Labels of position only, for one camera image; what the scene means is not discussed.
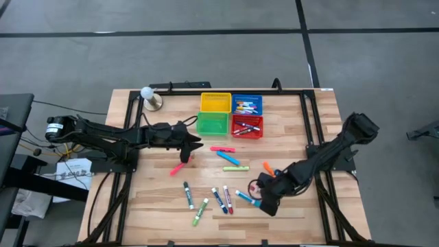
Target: plastic basket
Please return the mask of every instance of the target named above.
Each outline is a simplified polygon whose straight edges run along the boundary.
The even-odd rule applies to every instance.
[[[197,132],[200,135],[226,135],[228,133],[228,113],[199,112]]]
[[[252,132],[246,134],[236,135],[235,130],[244,130],[245,126],[239,125],[237,121],[250,124],[251,126],[258,127],[261,130],[253,130]],[[263,136],[263,117],[262,116],[246,116],[246,115],[233,115],[232,116],[232,129],[231,133],[233,137],[236,138],[248,138],[248,139],[259,139]]]
[[[202,93],[202,112],[230,113],[232,111],[232,95],[230,93]]]
[[[252,102],[251,106],[256,106],[254,109],[257,113],[238,113],[236,112],[239,102]],[[262,116],[262,96],[260,95],[233,95],[232,97],[232,113],[250,116]]]

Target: blue basket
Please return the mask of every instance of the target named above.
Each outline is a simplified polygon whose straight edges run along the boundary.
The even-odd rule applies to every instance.
[[[236,113],[238,102],[252,102],[255,105],[255,111],[258,113],[241,114]],[[260,95],[232,95],[232,114],[249,115],[249,116],[262,116],[262,96]]]

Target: yellow basket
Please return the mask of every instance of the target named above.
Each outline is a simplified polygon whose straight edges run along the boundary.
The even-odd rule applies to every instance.
[[[232,111],[232,94],[202,93],[200,111],[230,113]]]

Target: red marker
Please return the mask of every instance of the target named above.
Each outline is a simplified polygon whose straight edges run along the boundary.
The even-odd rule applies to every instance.
[[[235,148],[225,148],[225,147],[211,147],[211,151],[221,151],[221,152],[235,152]]]
[[[177,167],[173,168],[172,171],[169,173],[171,176],[175,175],[178,171],[180,171],[180,169],[182,169],[187,163],[180,163],[179,165],[177,165]]]
[[[227,185],[224,185],[223,189],[224,189],[224,195],[226,195],[228,211],[230,212],[230,214],[233,214],[232,200],[230,199],[230,194],[228,193]]]

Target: green basket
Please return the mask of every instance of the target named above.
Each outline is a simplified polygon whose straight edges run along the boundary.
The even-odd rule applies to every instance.
[[[226,135],[228,133],[228,113],[199,112],[197,132],[200,135]]]

